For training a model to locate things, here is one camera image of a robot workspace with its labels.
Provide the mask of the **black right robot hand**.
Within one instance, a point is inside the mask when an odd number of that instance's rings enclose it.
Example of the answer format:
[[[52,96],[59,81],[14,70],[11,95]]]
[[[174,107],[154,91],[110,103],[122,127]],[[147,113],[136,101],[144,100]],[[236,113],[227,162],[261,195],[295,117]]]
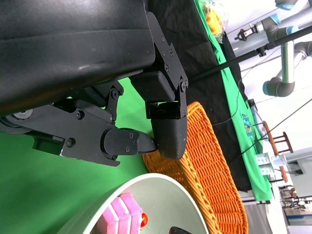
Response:
[[[182,228],[173,226],[170,228],[169,234],[191,234],[191,233]]]

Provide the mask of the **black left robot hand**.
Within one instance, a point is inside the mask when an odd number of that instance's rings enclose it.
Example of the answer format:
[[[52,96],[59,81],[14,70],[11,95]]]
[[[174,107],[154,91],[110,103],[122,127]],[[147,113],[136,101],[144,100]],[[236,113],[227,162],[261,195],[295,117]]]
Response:
[[[116,167],[182,158],[188,78],[141,0],[3,0],[0,130],[47,153]]]

